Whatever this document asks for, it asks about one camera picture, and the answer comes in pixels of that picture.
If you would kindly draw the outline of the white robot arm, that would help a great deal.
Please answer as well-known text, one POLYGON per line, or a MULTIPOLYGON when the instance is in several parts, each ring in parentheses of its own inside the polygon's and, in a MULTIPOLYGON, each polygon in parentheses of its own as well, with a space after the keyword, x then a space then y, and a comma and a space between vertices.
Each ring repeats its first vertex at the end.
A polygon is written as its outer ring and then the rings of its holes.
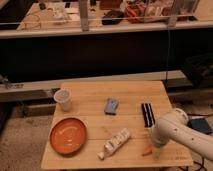
POLYGON ((161 148, 173 140, 213 162, 213 137, 189 128, 188 121, 189 117, 180 108, 160 116, 150 129, 152 145, 161 148))

